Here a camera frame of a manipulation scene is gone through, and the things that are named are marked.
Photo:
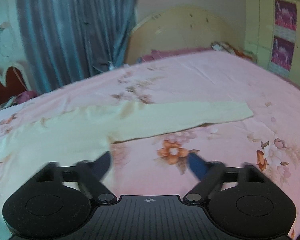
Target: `crosshair marking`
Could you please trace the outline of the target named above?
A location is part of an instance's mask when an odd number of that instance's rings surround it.
[[[101,194],[98,199],[102,202],[109,202],[114,199],[114,196],[109,193]]]
[[[147,201],[148,203],[152,203],[155,200],[153,198],[147,198],[145,201]]]
[[[201,199],[201,196],[196,193],[190,193],[186,196],[187,200],[191,202],[199,201]]]

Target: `headboard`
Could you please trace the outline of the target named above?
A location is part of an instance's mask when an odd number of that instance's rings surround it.
[[[147,17],[131,32],[125,62],[136,63],[152,49],[210,47],[214,41],[238,45],[238,38],[223,18],[203,8],[182,5]]]
[[[29,89],[22,65],[13,63],[0,73],[0,104]]]

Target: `wall decoration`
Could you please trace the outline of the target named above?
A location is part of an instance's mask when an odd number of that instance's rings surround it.
[[[288,77],[292,63],[293,51],[293,42],[274,36],[269,70],[283,77]]]
[[[283,0],[275,0],[274,35],[295,42],[296,30],[297,5]]]
[[[297,30],[297,5],[275,0],[275,25],[269,70],[283,77],[288,77]]]

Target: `gray curtain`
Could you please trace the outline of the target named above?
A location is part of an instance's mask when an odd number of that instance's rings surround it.
[[[16,0],[39,93],[123,64],[136,0]]]

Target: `pillow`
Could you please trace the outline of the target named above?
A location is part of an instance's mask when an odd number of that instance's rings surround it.
[[[148,62],[153,60],[154,58],[152,57],[152,55],[143,55],[142,57],[137,59],[136,63]]]
[[[206,50],[212,50],[211,47],[209,48],[203,48],[203,47],[197,47],[197,48],[186,48],[186,49],[176,49],[176,50],[167,50],[167,51],[160,51],[160,50],[152,50],[151,55],[154,60],[165,58],[165,57],[172,57],[172,56],[178,56],[178,55],[184,55],[184,54],[190,54],[195,52],[202,52]]]

